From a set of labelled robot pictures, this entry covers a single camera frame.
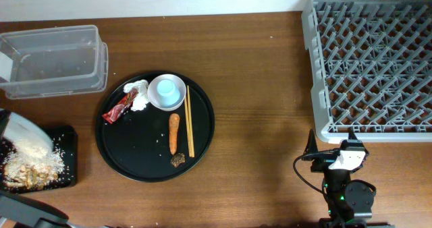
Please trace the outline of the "white plate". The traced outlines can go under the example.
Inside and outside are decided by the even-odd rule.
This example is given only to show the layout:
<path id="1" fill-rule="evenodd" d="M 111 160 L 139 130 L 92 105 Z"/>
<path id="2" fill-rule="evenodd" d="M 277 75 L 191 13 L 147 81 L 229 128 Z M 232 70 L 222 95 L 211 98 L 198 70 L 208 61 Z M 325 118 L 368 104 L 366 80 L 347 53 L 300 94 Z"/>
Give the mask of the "white plate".
<path id="1" fill-rule="evenodd" d="M 52 139 L 36 124 L 17 113 L 11 113 L 3 137 L 18 152 L 34 158 L 42 158 L 53 151 Z"/>

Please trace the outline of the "brown food scrap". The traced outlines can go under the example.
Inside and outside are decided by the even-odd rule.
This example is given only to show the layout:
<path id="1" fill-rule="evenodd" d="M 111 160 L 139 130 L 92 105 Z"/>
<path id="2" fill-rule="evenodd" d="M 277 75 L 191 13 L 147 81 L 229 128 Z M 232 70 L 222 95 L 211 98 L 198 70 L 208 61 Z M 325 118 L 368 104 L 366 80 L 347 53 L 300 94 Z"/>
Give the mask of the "brown food scrap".
<path id="1" fill-rule="evenodd" d="M 185 155 L 184 155 L 183 153 L 180 153 L 180 152 L 175 153 L 175 154 L 172 156 L 171 160 L 170 160 L 170 163 L 171 163 L 174 167 L 178 167 L 178 166 L 180 166 L 181 164 L 183 164 L 183 163 L 185 163 L 185 162 L 186 162 L 186 157 L 185 157 Z"/>

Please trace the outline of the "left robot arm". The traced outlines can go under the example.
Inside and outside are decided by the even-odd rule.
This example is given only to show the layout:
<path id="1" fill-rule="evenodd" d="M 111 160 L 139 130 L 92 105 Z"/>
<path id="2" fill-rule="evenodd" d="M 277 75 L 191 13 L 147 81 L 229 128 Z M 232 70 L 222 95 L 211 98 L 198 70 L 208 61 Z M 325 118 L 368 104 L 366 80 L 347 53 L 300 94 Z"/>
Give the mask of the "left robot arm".
<path id="1" fill-rule="evenodd" d="M 58 208 L 25 196 L 1 191 L 1 227 L 7 221 L 14 227 L 84 228 L 70 222 Z"/>

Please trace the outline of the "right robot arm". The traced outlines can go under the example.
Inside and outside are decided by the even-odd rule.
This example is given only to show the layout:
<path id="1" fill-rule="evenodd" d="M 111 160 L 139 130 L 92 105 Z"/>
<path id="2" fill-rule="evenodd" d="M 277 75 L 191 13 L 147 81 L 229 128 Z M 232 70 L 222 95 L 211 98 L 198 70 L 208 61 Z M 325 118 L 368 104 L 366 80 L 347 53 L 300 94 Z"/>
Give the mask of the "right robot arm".
<path id="1" fill-rule="evenodd" d="M 391 227 L 388 223 L 367 222 L 373 214 L 377 188 L 367 181 L 351 178 L 351 174 L 362 168 L 368 156 L 368 150 L 352 130 L 348 131 L 348 138 L 339 148 L 330 150 L 319 150 L 315 132 L 309 132 L 303 155 L 294 159 L 293 170 L 306 185 L 322 194 L 327 203 L 329 218 L 319 219 L 319 227 Z M 323 174 L 321 187 L 301 176 L 296 168 L 299 160 L 310 161 L 310 171 Z"/>

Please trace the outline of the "white tissue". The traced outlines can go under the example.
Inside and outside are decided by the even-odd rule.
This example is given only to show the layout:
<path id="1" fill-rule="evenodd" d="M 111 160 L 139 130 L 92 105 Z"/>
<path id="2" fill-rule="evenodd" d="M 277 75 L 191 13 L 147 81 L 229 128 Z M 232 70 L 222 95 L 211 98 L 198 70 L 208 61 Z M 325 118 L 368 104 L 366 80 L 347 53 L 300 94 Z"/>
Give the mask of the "white tissue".
<path id="1" fill-rule="evenodd" d="M 138 91 L 138 94 L 132 102 L 132 111 L 142 111 L 149 103 L 149 98 L 147 94 L 147 90 L 149 87 L 148 84 L 149 83 L 146 80 L 138 80 L 132 83 L 128 83 L 124 86 L 125 93 L 129 93 L 133 89 Z"/>

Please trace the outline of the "orange carrot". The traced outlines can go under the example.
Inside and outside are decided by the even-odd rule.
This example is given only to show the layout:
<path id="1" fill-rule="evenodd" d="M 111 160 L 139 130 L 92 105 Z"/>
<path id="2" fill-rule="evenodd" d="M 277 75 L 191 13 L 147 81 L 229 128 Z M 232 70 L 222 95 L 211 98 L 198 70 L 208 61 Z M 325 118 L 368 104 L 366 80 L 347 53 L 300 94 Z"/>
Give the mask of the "orange carrot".
<path id="1" fill-rule="evenodd" d="M 180 116 L 172 113 L 169 117 L 169 150 L 172 155 L 177 152 L 178 148 L 178 129 L 180 125 Z"/>

